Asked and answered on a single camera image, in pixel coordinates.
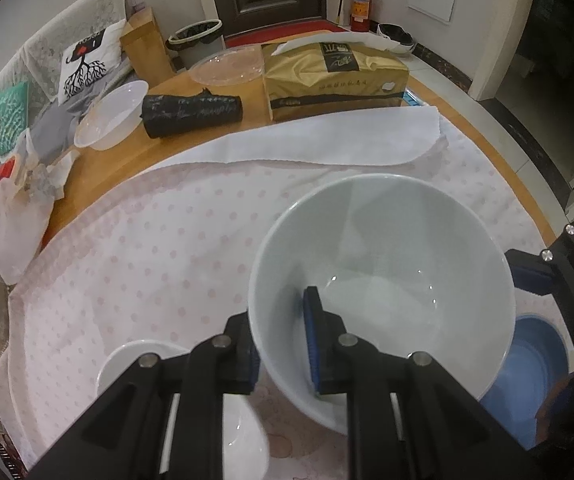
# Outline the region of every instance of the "tissue package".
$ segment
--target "tissue package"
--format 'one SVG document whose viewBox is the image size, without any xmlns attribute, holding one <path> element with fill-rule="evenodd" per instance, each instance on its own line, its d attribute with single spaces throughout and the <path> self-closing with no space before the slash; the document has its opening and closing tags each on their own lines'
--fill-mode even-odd
<svg viewBox="0 0 574 480">
<path fill-rule="evenodd" d="M 272 119 L 400 106 L 409 70 L 394 54 L 359 43 L 311 43 L 276 56 L 263 46 Z"/>
</svg>

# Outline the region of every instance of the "trash can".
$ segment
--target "trash can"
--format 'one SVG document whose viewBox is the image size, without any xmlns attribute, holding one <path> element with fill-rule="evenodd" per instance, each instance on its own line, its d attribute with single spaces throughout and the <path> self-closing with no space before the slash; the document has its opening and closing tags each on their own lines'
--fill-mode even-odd
<svg viewBox="0 0 574 480">
<path fill-rule="evenodd" d="M 204 20 L 187 25 L 172 34 L 165 42 L 169 50 L 178 53 L 185 68 L 225 48 L 222 41 L 221 20 Z"/>
</svg>

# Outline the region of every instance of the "red mat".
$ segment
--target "red mat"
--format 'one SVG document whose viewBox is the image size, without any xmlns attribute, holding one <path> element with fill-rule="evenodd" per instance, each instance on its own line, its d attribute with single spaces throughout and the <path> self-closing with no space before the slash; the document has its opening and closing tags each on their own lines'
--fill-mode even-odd
<svg viewBox="0 0 574 480">
<path fill-rule="evenodd" d="M 266 43 L 267 41 L 302 34 L 303 32 L 316 32 L 317 30 L 330 30 L 331 32 L 345 32 L 344 28 L 338 27 L 328 20 L 308 20 L 307 22 L 286 23 L 285 25 L 274 25 L 252 32 L 244 32 L 236 36 L 231 36 L 225 40 L 227 48 L 254 43 Z"/>
</svg>

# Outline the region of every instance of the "polka dot tablecloth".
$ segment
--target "polka dot tablecloth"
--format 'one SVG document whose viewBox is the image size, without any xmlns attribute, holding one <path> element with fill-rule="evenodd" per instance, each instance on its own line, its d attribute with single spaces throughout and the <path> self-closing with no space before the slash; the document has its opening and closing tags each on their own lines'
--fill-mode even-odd
<svg viewBox="0 0 574 480">
<path fill-rule="evenodd" d="M 279 162 L 280 153 L 267 156 L 273 162 L 172 160 L 86 209 L 10 296 L 0 416 L 27 466 L 93 401 L 96 375 L 113 349 L 140 338 L 191 348 L 246 309 L 249 272 L 263 236 L 286 208 L 321 184 L 358 173 L 416 176 L 472 208 L 503 250 L 541 250 L 534 222 L 482 152 L 444 118 L 440 134 L 425 155 L 398 166 Z M 574 362 L 552 298 L 517 291 L 517 302 L 519 314 L 541 314 L 558 327 Z M 345 437 L 299 413 L 266 374 L 250 402 L 269 436 L 267 478 L 346 477 Z"/>
</svg>

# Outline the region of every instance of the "fire extinguisher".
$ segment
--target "fire extinguisher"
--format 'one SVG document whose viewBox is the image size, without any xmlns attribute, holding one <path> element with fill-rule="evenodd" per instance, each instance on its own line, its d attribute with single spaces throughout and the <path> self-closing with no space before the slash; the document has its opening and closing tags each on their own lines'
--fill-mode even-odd
<svg viewBox="0 0 574 480">
<path fill-rule="evenodd" d="M 340 23 L 340 12 L 343 7 L 343 0 L 338 3 L 338 14 L 336 23 Z M 350 28 L 354 32 L 369 32 L 369 12 L 371 11 L 371 0 L 352 0 L 352 10 L 350 11 Z"/>
</svg>

